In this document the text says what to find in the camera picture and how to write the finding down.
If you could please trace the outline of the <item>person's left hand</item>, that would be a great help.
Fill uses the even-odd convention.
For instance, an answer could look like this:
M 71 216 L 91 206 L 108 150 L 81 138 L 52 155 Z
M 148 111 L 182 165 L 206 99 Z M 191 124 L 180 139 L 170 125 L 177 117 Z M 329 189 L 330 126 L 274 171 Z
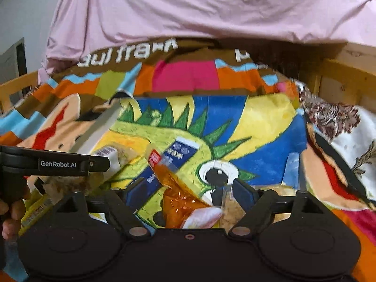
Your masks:
M 25 215 L 24 200 L 30 196 L 31 191 L 24 177 L 1 182 L 1 233 L 4 240 L 17 238 L 21 219 Z

